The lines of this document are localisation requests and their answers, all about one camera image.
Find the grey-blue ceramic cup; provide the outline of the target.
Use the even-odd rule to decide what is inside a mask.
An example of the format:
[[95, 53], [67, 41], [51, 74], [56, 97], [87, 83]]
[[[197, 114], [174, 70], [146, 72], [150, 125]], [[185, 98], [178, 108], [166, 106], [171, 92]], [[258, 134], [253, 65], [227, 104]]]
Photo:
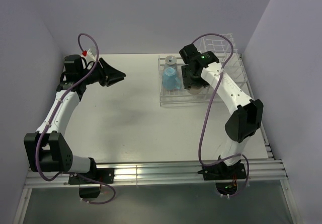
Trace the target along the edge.
[[177, 64], [177, 58], [175, 56], [173, 56], [173, 55], [168, 55], [165, 58], [165, 64], [176, 65]]

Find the beige paper cup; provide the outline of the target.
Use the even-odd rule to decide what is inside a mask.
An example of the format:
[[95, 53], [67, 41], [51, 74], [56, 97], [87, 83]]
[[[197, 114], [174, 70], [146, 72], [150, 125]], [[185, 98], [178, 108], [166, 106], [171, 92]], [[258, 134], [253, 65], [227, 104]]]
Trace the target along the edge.
[[202, 88], [189, 88], [187, 91], [191, 95], [197, 95], [202, 91]]

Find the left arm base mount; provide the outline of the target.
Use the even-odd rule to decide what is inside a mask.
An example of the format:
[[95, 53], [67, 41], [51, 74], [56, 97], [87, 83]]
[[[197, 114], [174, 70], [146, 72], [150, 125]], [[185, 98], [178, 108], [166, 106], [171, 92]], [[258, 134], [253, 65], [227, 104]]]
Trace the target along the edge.
[[[99, 181], [105, 184], [112, 184], [114, 182], [114, 168], [99, 168], [93, 172], [81, 173], [82, 176]], [[69, 185], [84, 185], [84, 184], [95, 184], [95, 182], [89, 181], [76, 174], [72, 174], [68, 180]]]

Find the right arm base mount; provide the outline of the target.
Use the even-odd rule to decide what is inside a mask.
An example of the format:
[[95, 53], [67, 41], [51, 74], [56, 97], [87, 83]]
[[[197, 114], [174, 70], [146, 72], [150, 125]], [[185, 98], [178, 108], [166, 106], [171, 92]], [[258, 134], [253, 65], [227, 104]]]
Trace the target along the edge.
[[245, 179], [247, 177], [245, 166], [241, 161], [231, 166], [227, 166], [224, 162], [210, 167], [203, 166], [197, 173], [202, 175], [205, 181], [232, 180], [233, 177]]

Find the light blue mug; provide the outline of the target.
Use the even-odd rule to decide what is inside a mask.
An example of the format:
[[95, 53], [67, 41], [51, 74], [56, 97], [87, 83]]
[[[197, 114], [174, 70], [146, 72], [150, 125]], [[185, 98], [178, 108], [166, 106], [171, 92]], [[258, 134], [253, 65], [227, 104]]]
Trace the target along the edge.
[[181, 80], [175, 68], [168, 67], [163, 72], [162, 85], [166, 90], [180, 90]]

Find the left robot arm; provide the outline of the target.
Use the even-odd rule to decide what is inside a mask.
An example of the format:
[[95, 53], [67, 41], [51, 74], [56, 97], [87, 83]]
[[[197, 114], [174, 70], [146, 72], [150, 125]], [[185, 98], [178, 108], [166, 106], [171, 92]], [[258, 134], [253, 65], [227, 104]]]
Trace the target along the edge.
[[88, 85], [99, 83], [109, 87], [125, 77], [125, 73], [113, 68], [102, 58], [94, 62], [77, 54], [66, 56], [64, 71], [48, 115], [34, 133], [27, 133], [24, 137], [31, 171], [38, 174], [76, 173], [86, 183], [95, 182], [98, 177], [95, 160], [74, 155], [64, 134]]

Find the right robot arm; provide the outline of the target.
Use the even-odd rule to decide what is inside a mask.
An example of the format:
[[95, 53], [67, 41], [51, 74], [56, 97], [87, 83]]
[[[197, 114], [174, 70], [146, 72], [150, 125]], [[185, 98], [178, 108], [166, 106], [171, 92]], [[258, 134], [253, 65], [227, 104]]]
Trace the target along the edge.
[[213, 52], [201, 53], [194, 44], [189, 44], [179, 54], [184, 62], [184, 89], [197, 94], [207, 86], [213, 87], [213, 95], [221, 98], [230, 114], [224, 125], [227, 141], [222, 153], [215, 163], [202, 162], [202, 170], [198, 173], [205, 181], [247, 178], [249, 172], [241, 163], [242, 153], [250, 137], [261, 127], [262, 101], [246, 94], [225, 72], [224, 65]]

